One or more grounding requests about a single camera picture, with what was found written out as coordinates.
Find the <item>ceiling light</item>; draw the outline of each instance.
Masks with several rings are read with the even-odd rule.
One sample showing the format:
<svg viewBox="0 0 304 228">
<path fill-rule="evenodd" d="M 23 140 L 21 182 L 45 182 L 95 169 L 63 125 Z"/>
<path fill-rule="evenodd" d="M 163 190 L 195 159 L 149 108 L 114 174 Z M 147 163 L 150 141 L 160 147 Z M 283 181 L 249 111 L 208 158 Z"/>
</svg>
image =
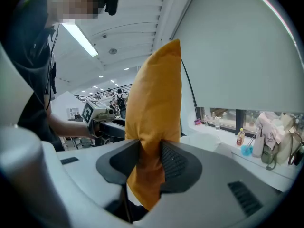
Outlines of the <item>ceiling light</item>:
<svg viewBox="0 0 304 228">
<path fill-rule="evenodd" d="M 77 25 L 63 23 L 68 32 L 78 41 L 78 43 L 92 56 L 97 56 L 98 52 L 94 49 L 91 43 L 87 40 Z"/>
</svg>

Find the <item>railing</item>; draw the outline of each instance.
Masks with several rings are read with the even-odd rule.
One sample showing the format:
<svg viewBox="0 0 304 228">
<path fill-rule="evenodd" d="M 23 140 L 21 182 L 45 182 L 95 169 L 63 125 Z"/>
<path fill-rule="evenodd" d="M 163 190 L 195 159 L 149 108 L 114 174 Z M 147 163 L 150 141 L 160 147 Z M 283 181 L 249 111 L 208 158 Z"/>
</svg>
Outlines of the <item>railing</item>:
<svg viewBox="0 0 304 228">
<path fill-rule="evenodd" d="M 109 96 L 113 96 L 113 95 L 117 94 L 118 89 L 121 89 L 122 92 L 130 92 L 131 86 L 132 86 L 132 84 L 113 88 L 110 90 L 104 90 L 102 92 L 98 92 L 98 93 L 96 93 L 94 95 L 90 95 L 90 96 L 80 96 L 80 95 L 74 95 L 74 96 L 76 96 L 76 98 L 79 99 L 80 101 L 101 100 L 103 98 L 107 98 Z"/>
</svg>

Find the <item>white roller blind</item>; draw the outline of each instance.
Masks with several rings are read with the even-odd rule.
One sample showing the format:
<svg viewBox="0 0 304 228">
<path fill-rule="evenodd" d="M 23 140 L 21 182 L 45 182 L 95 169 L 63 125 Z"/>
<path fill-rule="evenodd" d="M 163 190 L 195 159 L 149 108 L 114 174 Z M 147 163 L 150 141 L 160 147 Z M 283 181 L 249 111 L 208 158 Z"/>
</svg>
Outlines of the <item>white roller blind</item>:
<svg viewBox="0 0 304 228">
<path fill-rule="evenodd" d="M 262 0 L 193 0 L 174 37 L 198 106 L 304 112 L 299 55 Z"/>
</svg>

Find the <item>blue object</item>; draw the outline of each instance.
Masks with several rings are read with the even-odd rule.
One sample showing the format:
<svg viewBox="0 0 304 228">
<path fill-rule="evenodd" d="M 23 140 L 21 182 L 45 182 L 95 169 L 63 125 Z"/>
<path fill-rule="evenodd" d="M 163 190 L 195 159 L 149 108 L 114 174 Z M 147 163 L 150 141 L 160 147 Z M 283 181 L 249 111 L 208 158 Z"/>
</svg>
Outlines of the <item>blue object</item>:
<svg viewBox="0 0 304 228">
<path fill-rule="evenodd" d="M 252 153 L 252 146 L 243 145 L 241 147 L 241 152 L 244 156 L 249 156 Z"/>
</svg>

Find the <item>yellow cushion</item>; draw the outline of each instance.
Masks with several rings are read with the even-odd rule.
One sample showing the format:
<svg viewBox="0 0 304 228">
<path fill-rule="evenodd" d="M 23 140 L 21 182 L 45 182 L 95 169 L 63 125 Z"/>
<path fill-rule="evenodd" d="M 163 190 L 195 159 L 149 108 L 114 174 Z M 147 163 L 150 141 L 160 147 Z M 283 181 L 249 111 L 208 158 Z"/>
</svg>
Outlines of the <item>yellow cushion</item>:
<svg viewBox="0 0 304 228">
<path fill-rule="evenodd" d="M 126 139 L 139 139 L 140 158 L 128 184 L 150 210 L 165 182 L 160 161 L 161 139 L 179 142 L 181 111 L 181 49 L 178 39 L 154 52 L 137 73 L 126 112 Z"/>
</svg>

